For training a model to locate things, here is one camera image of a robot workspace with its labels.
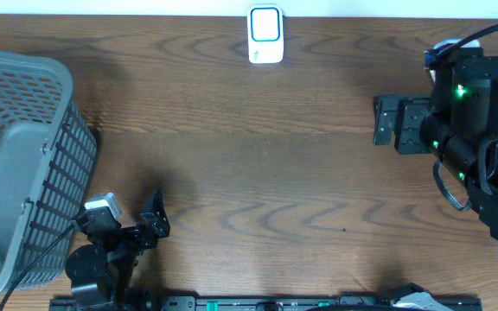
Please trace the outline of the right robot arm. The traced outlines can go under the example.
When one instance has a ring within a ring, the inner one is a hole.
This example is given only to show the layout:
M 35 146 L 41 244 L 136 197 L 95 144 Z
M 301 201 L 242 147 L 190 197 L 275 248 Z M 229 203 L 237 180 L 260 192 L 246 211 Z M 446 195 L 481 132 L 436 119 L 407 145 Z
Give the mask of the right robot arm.
M 373 142 L 401 155 L 434 154 L 443 197 L 477 213 L 498 241 L 498 56 L 463 48 L 425 58 L 431 95 L 375 96 Z

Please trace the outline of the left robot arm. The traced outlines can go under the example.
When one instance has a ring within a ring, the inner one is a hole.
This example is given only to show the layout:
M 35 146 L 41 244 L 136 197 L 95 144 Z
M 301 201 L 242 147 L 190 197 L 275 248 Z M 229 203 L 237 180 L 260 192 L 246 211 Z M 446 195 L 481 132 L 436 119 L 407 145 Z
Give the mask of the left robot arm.
M 123 227 L 116 196 L 89 199 L 74 221 L 88 244 L 67 259 L 65 271 L 78 310 L 160 310 L 161 302 L 148 290 L 131 287 L 137 258 L 155 249 L 170 233 L 163 196 L 156 190 L 140 213 L 141 221 Z

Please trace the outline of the white barcode scanner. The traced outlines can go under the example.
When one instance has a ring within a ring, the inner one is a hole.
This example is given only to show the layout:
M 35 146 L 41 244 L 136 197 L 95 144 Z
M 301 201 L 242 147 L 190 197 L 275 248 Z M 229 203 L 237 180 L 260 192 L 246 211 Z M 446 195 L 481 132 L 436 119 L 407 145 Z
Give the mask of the white barcode scanner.
M 283 11 L 275 4 L 255 4 L 246 17 L 249 61 L 279 63 L 284 58 Z

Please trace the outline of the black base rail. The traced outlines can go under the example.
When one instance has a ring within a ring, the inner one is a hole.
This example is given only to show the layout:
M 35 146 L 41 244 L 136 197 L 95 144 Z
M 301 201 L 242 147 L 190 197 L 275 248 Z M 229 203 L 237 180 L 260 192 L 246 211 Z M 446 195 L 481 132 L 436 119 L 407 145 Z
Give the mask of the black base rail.
M 425 304 L 422 310 L 439 310 L 435 303 L 456 311 L 482 311 L 477 298 L 437 298 Z M 84 307 L 75 299 L 56 298 L 49 302 L 48 310 L 159 310 L 159 311 L 296 311 L 311 310 L 387 310 L 396 308 L 394 299 L 370 295 L 344 294 L 338 298 L 196 298 L 193 296 L 169 296 L 160 299 L 142 298 L 140 302 L 126 303 L 123 307 Z

